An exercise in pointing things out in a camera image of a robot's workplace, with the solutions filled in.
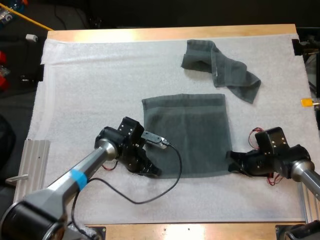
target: metal bracket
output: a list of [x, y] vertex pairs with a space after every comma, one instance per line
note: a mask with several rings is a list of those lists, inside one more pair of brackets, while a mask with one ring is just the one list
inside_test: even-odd
[[16, 185], [13, 202], [25, 195], [40, 190], [44, 184], [50, 141], [25, 140], [18, 176], [11, 177], [6, 183]]
[[5, 183], [11, 186], [16, 186], [19, 180], [27, 180], [27, 179], [28, 179], [28, 174], [24, 174], [21, 176], [13, 176], [13, 177], [7, 178], [5, 180]]
[[301, 193], [305, 222], [309, 224], [320, 220], [320, 201], [302, 182], [299, 182], [298, 187]]
[[[104, 226], [86, 226], [93, 229], [97, 234], [97, 239], [106, 239], [106, 227]], [[66, 228], [62, 240], [89, 240], [89, 238], [82, 235], [72, 224]]]

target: table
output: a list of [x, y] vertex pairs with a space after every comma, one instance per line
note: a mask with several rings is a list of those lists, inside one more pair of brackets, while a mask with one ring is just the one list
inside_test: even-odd
[[[214, 37], [296, 34], [294, 24], [49, 31], [47, 38], [77, 43], [129, 43]], [[107, 224], [107, 240], [275, 240], [275, 225], [303, 222]]]

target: towel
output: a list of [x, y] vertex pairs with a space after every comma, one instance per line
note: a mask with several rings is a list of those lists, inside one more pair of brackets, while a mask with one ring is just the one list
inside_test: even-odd
[[[231, 150], [223, 94], [178, 94], [142, 100], [144, 127], [166, 138], [180, 152], [183, 178], [229, 174], [226, 152]], [[177, 154], [148, 146], [147, 156], [162, 170], [160, 178], [176, 178]]]
[[261, 80], [247, 71], [247, 65], [226, 57], [209, 40], [188, 40], [181, 66], [212, 73], [216, 88], [227, 87], [238, 98], [251, 104], [261, 85]]

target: blue tape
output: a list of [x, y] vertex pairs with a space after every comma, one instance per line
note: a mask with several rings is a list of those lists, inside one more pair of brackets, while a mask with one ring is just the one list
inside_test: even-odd
[[71, 177], [78, 184], [79, 190], [81, 191], [88, 183], [87, 176], [82, 172], [76, 169], [71, 169]]

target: red object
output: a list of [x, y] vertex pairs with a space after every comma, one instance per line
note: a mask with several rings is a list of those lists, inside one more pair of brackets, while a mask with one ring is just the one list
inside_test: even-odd
[[7, 63], [7, 56], [3, 51], [0, 51], [0, 64], [6, 64]]
[[248, 137], [248, 142], [249, 142], [249, 145], [253, 148], [253, 149], [259, 149], [259, 146], [254, 146], [251, 142], [251, 134], [253, 134], [254, 132], [256, 133], [259, 133], [259, 132], [262, 132], [263, 129], [261, 127], [256, 127], [255, 129], [252, 129], [251, 132], [249, 133], [249, 137]]
[[118, 161], [115, 162], [115, 165], [113, 166], [113, 168], [108, 168], [106, 167], [105, 165], [102, 164], [102, 167], [104, 168], [104, 170], [107, 170], [107, 171], [112, 171], [114, 170], [118, 165]]
[[8, 81], [3, 76], [0, 76], [0, 91], [5, 91], [8, 88], [9, 88]]

